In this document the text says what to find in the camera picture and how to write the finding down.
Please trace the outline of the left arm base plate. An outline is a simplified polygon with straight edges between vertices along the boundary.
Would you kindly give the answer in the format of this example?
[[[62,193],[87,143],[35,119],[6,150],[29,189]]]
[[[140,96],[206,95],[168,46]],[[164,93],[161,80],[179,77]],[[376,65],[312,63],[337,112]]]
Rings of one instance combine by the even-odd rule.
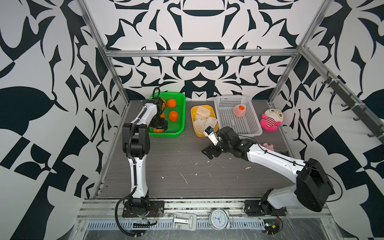
[[[135,200],[129,200],[124,204],[122,213],[123,218],[134,217],[159,217],[164,213],[165,202],[164,201],[141,201],[135,202]]]

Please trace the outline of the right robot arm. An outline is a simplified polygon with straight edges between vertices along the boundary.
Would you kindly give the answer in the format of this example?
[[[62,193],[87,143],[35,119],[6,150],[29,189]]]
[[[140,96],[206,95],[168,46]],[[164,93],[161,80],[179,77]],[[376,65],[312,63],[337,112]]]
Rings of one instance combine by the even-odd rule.
[[[202,150],[209,159],[222,153],[247,162],[256,163],[286,177],[293,185],[282,189],[270,189],[255,204],[247,204],[247,215],[275,216],[287,207],[303,206],[313,212],[321,212],[333,191],[330,175],[326,174],[319,161],[303,161],[271,151],[254,138],[239,136],[230,127],[214,131],[207,127],[204,135],[212,142]]]

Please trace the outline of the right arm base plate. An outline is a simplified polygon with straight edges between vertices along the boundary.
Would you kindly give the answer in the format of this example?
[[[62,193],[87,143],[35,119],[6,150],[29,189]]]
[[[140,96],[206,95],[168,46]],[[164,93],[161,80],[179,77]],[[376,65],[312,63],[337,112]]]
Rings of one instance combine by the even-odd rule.
[[[249,217],[259,217],[259,216],[286,216],[287,209],[275,209],[272,207],[268,201],[261,200],[245,200],[244,212]]]

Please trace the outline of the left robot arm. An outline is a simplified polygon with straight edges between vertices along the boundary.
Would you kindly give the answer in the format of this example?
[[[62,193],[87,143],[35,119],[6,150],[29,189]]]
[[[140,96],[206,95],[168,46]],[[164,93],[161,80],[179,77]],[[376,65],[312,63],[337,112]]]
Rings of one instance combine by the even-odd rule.
[[[142,110],[129,124],[124,124],[123,152],[131,170],[131,192],[127,197],[132,211],[147,212],[150,208],[149,190],[146,182],[146,159],[150,151],[150,128],[166,131],[168,121],[162,116],[164,101],[153,97],[141,102]]]

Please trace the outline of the white foam net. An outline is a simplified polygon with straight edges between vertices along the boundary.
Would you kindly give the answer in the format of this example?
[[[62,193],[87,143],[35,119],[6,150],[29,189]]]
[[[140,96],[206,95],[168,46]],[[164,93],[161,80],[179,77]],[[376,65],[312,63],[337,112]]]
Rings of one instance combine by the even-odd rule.
[[[196,119],[194,121],[194,128],[198,134],[203,134],[206,127],[207,119]]]
[[[203,106],[198,106],[196,113],[200,116],[208,118],[211,115],[211,110]]]
[[[217,119],[214,117],[208,117],[205,122],[205,129],[210,127],[210,128],[215,128],[217,124]]]

